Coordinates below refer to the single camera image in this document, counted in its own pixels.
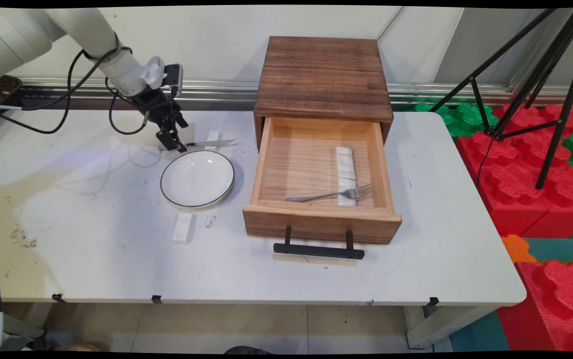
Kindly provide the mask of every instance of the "plate rim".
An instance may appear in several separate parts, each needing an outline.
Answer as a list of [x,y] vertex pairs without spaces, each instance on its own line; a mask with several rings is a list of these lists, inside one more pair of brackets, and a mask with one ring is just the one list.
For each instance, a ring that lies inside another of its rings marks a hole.
[[[222,156],[224,159],[227,160],[227,162],[229,162],[229,165],[231,166],[231,170],[233,172],[233,176],[231,177],[231,183],[229,184],[229,187],[227,187],[227,190],[225,190],[220,196],[218,196],[218,198],[212,200],[211,202],[207,202],[204,204],[197,204],[195,206],[187,206],[184,204],[179,204],[174,202],[172,199],[170,199],[169,197],[167,197],[167,195],[165,194],[165,191],[163,190],[163,177],[165,176],[165,172],[166,170],[169,168],[169,166],[172,165],[173,162],[177,161],[178,159],[181,159],[182,157],[188,155],[189,153],[197,153],[197,152],[212,152],[212,153],[216,153],[220,156]],[[216,202],[217,200],[219,200],[220,198],[224,197],[225,195],[227,195],[227,193],[229,193],[229,191],[231,190],[231,187],[234,185],[234,182],[236,182],[236,168],[234,168],[234,164],[231,163],[231,161],[227,158],[227,156],[223,155],[220,152],[216,152],[216,151],[212,151],[212,150],[199,150],[199,151],[191,151],[191,152],[186,152],[183,153],[182,155],[180,155],[179,157],[177,157],[177,159],[173,160],[172,162],[169,162],[169,164],[165,167],[165,170],[163,170],[163,173],[160,175],[160,191],[163,193],[163,196],[165,196],[165,198],[169,201],[172,202],[173,204],[175,204],[176,206],[181,206],[184,208],[196,208],[196,207],[204,207],[204,206],[208,206],[210,204],[212,204],[213,202]]]

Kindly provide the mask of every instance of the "orange foam piece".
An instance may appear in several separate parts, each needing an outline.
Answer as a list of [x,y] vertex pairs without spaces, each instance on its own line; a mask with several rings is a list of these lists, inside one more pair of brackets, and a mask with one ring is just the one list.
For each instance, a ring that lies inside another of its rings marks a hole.
[[512,259],[512,263],[517,262],[536,262],[537,259],[532,256],[532,254],[528,253],[528,249],[530,248],[530,244],[517,236],[516,234],[510,234],[507,237],[501,237],[503,241],[503,245],[506,246],[506,250],[510,255],[510,259]]

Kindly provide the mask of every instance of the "wooden drawer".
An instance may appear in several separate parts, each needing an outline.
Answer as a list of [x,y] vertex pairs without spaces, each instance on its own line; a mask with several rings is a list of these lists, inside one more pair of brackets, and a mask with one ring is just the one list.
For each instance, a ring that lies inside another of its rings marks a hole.
[[[336,147],[353,150],[357,185],[373,191],[355,206],[336,197],[310,202],[285,198],[337,191]],[[388,244],[401,224],[395,214],[380,123],[370,121],[266,118],[250,204],[243,208],[253,236]]]

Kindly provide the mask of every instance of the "wooden box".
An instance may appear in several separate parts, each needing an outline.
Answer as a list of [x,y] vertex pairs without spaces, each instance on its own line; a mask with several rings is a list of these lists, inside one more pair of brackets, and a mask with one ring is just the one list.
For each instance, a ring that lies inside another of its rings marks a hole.
[[[355,206],[337,197],[285,202],[293,196],[337,191],[336,146],[351,148],[355,182],[373,184]],[[253,236],[388,244],[401,224],[395,214],[380,124],[368,121],[266,118],[251,203],[243,208]]]
[[[368,39],[271,36],[254,108],[260,150],[247,233],[388,244],[395,213],[384,141],[393,115],[377,43]],[[336,147],[353,151],[357,186],[373,184],[355,206],[337,197],[286,202],[337,191]]]
[[377,41],[271,36],[253,117],[258,148],[266,117],[372,121],[386,141],[393,112]]

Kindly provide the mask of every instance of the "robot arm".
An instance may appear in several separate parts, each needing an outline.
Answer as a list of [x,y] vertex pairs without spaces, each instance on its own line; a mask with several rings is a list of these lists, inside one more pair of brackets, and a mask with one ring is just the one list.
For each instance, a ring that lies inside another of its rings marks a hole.
[[[11,16],[0,17],[0,76],[45,54],[52,43],[69,34],[91,61],[109,55],[98,66],[105,76],[149,121],[160,127],[157,138],[168,150],[186,148],[180,142],[175,123],[188,124],[173,97],[182,86],[182,67],[165,66],[153,57],[142,66],[123,45],[97,8],[20,9]],[[169,85],[172,96],[160,89]]]

